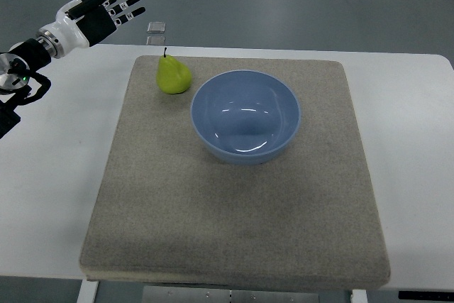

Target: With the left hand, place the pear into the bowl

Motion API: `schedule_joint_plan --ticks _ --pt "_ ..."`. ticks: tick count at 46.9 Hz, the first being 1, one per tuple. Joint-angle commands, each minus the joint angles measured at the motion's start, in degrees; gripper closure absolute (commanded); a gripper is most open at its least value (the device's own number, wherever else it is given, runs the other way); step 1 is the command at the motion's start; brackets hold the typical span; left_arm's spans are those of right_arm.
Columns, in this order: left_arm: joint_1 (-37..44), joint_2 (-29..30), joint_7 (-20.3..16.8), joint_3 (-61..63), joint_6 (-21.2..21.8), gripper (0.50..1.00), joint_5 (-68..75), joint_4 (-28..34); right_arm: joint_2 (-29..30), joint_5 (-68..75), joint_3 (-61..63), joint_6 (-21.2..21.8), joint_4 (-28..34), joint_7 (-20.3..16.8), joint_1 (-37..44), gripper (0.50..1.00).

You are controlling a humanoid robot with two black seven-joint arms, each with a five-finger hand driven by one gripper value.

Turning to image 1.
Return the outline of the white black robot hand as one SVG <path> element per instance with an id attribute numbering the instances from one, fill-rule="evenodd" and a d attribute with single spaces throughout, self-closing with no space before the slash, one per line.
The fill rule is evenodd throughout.
<path id="1" fill-rule="evenodd" d="M 140 7 L 122 14 L 114 21 L 109 14 L 120 14 L 140 0 L 127 0 L 107 11 L 109 2 L 118 0 L 84 0 L 80 4 L 64 5 L 53 23 L 40 28 L 36 40 L 43 45 L 50 57 L 64 57 L 75 48 L 88 48 L 103 41 L 116 30 L 116 25 L 132 21 L 145 12 Z"/>

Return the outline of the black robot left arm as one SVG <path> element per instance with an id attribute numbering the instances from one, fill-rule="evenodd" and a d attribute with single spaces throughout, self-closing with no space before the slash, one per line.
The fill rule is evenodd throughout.
<path id="1" fill-rule="evenodd" d="M 38 101 L 48 92 L 51 81 L 38 71 L 53 58 L 60 59 L 76 48 L 92 47 L 118 27 L 145 12 L 131 7 L 140 0 L 72 0 L 58 10 L 55 21 L 43 26 L 35 38 L 19 43 L 1 54 L 1 136 L 20 121 L 18 106 Z"/>

